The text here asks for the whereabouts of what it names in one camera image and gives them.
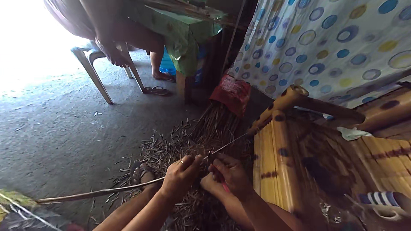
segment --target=fabric curtain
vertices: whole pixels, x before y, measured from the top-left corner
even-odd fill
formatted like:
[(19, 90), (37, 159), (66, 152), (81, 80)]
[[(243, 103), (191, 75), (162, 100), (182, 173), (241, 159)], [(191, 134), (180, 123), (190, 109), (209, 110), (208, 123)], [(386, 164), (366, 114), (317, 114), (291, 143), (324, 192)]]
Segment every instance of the fabric curtain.
[(229, 74), (275, 99), (290, 84), (349, 108), (408, 81), (409, 0), (260, 0)]

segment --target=hand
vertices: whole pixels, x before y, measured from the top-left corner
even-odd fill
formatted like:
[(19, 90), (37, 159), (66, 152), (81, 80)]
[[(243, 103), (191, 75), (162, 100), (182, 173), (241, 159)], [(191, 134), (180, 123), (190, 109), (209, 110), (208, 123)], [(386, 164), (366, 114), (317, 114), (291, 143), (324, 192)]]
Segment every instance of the hand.
[(231, 193), (240, 201), (246, 200), (251, 195), (254, 190), (253, 186), (239, 160), (218, 153), (212, 164), (224, 176)]
[(202, 161), (203, 157), (197, 155), (196, 158), (185, 156), (172, 163), (167, 169), (166, 178), (159, 192), (175, 202), (181, 200), (197, 177)]
[(123, 55), (121, 55), (120, 51), (111, 39), (96, 36), (96, 44), (112, 64), (119, 67), (131, 65), (131, 63)]

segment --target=chair leg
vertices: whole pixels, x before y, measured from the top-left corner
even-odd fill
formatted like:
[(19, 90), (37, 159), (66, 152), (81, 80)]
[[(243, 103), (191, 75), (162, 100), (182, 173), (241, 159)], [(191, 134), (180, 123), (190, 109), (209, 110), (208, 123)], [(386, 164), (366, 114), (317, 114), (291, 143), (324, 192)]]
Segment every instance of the chair leg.
[[(132, 60), (131, 57), (130, 57), (130, 53), (129, 53), (129, 51), (128, 51), (128, 48), (127, 48), (127, 44), (126, 44), (126, 43), (121, 43), (121, 44), (120, 44), (120, 50), (121, 50), (121, 54), (122, 54), (130, 63), (133, 63), (133, 60)], [(133, 72), (134, 78), (136, 79), (137, 83), (139, 84), (139, 87), (140, 87), (141, 92), (142, 92), (142, 93), (145, 93), (143, 82), (142, 82), (141, 79), (140, 79), (140, 76), (139, 76), (139, 74), (138, 74), (138, 72), (137, 72), (136, 67), (135, 67), (134, 65), (131, 65), (131, 66), (130, 66), (130, 69), (131, 69), (131, 71)]]
[(111, 100), (109, 94), (107, 93), (106, 89), (103, 86), (103, 83), (101, 82), (99, 76), (96, 73), (96, 70), (94, 67), (90, 64), (90, 62), (87, 60), (86, 56), (84, 55), (84, 52), (77, 49), (73, 48), (71, 49), (73, 54), (76, 56), (76, 58), (80, 61), (80, 63), (83, 65), (84, 69), (87, 71), (88, 75), (90, 76), (91, 80), (94, 82), (96, 85), (97, 89), (103, 96), (103, 98), (106, 100), (108, 104), (113, 104), (113, 101)]
[(126, 71), (127, 76), (130, 79), (133, 79), (133, 75), (131, 74), (130, 67), (124, 67), (124, 70)]

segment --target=sandal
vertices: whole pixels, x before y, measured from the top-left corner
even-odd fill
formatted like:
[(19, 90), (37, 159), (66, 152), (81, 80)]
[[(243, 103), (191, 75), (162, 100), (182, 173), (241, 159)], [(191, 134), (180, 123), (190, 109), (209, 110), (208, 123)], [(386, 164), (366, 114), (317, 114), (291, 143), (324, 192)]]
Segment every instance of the sandal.
[(151, 172), (154, 175), (154, 169), (152, 167), (147, 166), (146, 164), (142, 166), (140, 161), (136, 161), (130, 169), (130, 185), (138, 185), (141, 184), (141, 178), (147, 172)]
[(145, 93), (150, 93), (150, 94), (155, 94), (155, 95), (167, 95), (170, 93), (169, 90), (164, 89), (164, 87), (161, 86), (156, 86), (156, 87), (145, 87), (144, 90), (146, 90)]

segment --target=person sitting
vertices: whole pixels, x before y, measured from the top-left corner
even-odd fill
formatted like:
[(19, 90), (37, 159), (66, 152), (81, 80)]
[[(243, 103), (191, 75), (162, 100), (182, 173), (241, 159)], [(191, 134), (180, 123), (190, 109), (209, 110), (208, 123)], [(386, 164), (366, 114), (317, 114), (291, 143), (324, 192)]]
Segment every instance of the person sitting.
[[(171, 164), (162, 185), (153, 183), (130, 201), (113, 211), (94, 231), (135, 231), (161, 229), (174, 205), (180, 202), (197, 177), (201, 155), (185, 156)], [(213, 165), (224, 176), (230, 192), (213, 180), (210, 172), (201, 179), (203, 189), (209, 191), (224, 205), (231, 218), (246, 230), (302, 231), (302, 222), (282, 208), (266, 203), (253, 189), (240, 161), (217, 154)], [(133, 183), (154, 180), (146, 164), (133, 171)]]
[(175, 82), (174, 77), (160, 72), (164, 37), (122, 16), (122, 3), (122, 0), (44, 0), (48, 11), (66, 30), (95, 41), (112, 64), (119, 67), (133, 65), (116, 48), (116, 42), (125, 42), (150, 51), (154, 79)]

